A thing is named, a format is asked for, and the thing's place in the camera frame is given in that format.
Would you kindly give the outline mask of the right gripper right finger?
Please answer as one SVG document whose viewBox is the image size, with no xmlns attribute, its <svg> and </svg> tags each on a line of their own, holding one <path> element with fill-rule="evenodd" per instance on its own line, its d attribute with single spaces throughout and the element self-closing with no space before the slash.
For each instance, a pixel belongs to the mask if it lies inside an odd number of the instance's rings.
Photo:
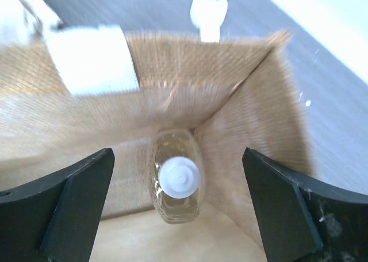
<svg viewBox="0 0 368 262">
<path fill-rule="evenodd" d="M 244 152 L 267 261 L 367 261 L 367 195 Z"/>
</svg>

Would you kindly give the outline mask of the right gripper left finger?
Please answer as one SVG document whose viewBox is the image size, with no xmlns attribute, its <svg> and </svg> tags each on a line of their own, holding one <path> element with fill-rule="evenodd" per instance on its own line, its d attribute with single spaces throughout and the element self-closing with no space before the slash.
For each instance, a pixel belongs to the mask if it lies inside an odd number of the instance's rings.
<svg viewBox="0 0 368 262">
<path fill-rule="evenodd" d="M 89 261 L 114 161 L 105 148 L 1 191 L 1 261 Z"/>
</svg>

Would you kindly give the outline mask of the clear bottle white cap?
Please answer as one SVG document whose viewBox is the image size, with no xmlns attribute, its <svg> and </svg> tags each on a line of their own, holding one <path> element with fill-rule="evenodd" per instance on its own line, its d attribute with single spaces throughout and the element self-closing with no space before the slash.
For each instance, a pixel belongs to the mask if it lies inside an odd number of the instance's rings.
<svg viewBox="0 0 368 262">
<path fill-rule="evenodd" d="M 147 174 L 152 203 L 164 222 L 184 224 L 199 216 L 205 167 L 189 130 L 165 128 L 155 133 L 148 151 Z"/>
</svg>

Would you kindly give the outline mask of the brown canvas tote bag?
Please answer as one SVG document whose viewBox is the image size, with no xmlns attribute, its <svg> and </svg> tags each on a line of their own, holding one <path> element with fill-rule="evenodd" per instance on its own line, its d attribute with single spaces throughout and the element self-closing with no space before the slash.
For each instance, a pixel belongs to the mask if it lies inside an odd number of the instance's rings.
<svg viewBox="0 0 368 262">
<path fill-rule="evenodd" d="M 311 174 L 286 33 L 197 37 L 74 27 L 1 48 L 1 191 L 105 149 L 115 161 L 89 261 L 267 261 L 247 148 Z M 199 216 L 168 224 L 149 192 L 160 129 L 189 130 L 205 167 Z"/>
</svg>

